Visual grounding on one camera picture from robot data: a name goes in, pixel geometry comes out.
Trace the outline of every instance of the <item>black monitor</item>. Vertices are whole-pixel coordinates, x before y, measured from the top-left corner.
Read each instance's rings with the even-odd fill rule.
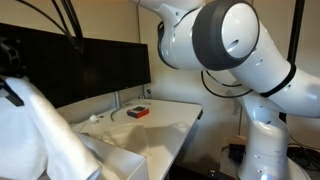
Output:
[[[1,23],[0,37],[19,42],[30,82],[56,108],[151,82],[146,44],[84,38],[80,54],[64,35]]]

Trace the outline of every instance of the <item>wall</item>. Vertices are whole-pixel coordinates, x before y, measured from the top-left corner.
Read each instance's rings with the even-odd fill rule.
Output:
[[[294,0],[254,0],[260,20],[268,29],[276,46],[284,57],[287,56],[293,18]],[[318,0],[306,1],[301,42],[297,57],[297,65],[320,77],[319,69],[319,24],[320,16]],[[192,129],[183,145],[175,164],[182,167],[207,173],[208,169],[219,169],[221,143],[226,135],[246,135],[246,117],[241,116],[237,103],[231,99],[217,98],[208,93],[201,84],[200,72],[174,70],[165,66],[157,54],[156,27],[161,19],[150,11],[139,8],[141,41],[149,45],[152,72],[152,97],[198,103],[203,106],[203,116]],[[233,82],[228,72],[212,72],[224,83]],[[220,94],[227,90],[215,83],[209,87]],[[306,119],[288,116],[288,127],[292,135],[302,143],[319,147],[314,136],[319,134],[319,119]]]
[[[61,24],[50,0],[28,0],[27,2],[38,7]],[[72,0],[72,2],[84,37],[126,42],[140,41],[137,7],[133,3],[125,0]],[[60,1],[57,3],[64,12]],[[1,0],[0,22],[61,33],[42,15],[12,0]],[[142,87],[136,87],[121,91],[120,97],[124,102],[141,96],[142,93]],[[113,94],[106,94],[58,110],[70,123],[73,123],[88,118],[91,113],[105,111],[114,104],[114,101]]]

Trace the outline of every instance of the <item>white fabric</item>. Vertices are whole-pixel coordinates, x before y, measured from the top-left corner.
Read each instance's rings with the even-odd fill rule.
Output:
[[[50,179],[94,179],[101,165],[42,93],[22,79],[3,79],[25,105],[0,98],[0,177],[32,180],[47,168]]]

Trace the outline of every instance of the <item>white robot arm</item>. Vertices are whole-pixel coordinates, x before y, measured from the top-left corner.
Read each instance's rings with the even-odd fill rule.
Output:
[[[276,112],[320,117],[320,79],[285,60],[242,0],[132,0],[158,14],[159,56],[185,70],[229,70],[254,92],[239,101],[249,119],[241,179],[309,179],[286,157],[289,132]]]

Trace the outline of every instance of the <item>red box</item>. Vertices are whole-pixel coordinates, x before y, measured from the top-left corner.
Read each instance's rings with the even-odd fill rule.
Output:
[[[149,114],[149,108],[145,108],[142,106],[137,106],[133,109],[129,109],[127,111],[128,116],[134,117],[134,118],[140,118],[142,116],[145,116]]]

